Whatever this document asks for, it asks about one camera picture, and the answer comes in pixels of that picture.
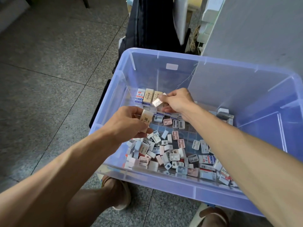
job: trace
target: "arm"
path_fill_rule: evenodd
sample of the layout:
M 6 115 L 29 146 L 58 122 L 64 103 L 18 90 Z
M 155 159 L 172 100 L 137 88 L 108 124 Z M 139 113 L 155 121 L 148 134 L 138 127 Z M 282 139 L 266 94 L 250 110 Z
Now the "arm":
M 196 105 L 187 89 L 160 96 L 205 139 L 240 189 L 276 227 L 303 223 L 303 164 Z
M 122 142 L 146 124 L 134 118 L 138 107 L 121 107 L 98 131 L 12 188 L 0 194 L 0 226 L 45 226 L 64 213 L 66 204 Z

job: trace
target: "person's left hand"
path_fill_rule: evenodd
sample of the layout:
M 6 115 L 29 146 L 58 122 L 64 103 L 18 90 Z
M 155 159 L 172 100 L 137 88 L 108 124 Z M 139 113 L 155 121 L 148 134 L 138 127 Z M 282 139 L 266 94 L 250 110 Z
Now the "person's left hand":
M 153 130 L 148 128 L 146 133 L 139 132 L 147 127 L 144 122 L 138 119 L 142 112 L 142 108 L 135 106 L 120 107 L 101 129 L 112 134 L 118 143 L 126 142 L 132 138 L 144 138 L 147 133 L 150 134 Z

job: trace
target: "white label sticker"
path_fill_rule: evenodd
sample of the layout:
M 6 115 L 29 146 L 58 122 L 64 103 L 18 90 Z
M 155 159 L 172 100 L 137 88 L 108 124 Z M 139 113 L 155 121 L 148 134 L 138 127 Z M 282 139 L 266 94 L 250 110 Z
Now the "white label sticker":
M 177 64 L 166 64 L 166 69 L 170 69 L 170 70 L 178 70 L 178 66 Z

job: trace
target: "chair leg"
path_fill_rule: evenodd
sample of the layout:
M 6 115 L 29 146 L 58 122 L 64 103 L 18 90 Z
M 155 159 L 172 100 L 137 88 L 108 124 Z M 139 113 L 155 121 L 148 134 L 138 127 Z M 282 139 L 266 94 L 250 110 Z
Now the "chair leg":
M 84 2 L 84 5 L 85 5 L 85 8 L 89 8 L 89 2 L 88 2 L 88 0 L 83 0 L 83 2 Z

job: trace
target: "person's left arm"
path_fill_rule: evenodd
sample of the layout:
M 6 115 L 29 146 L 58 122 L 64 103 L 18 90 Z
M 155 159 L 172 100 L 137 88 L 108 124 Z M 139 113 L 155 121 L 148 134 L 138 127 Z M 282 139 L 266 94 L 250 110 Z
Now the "person's left arm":
M 44 168 L 0 194 L 0 226 L 43 226 L 57 214 L 119 146 L 146 124 L 142 109 L 121 107 L 98 131 L 82 139 Z

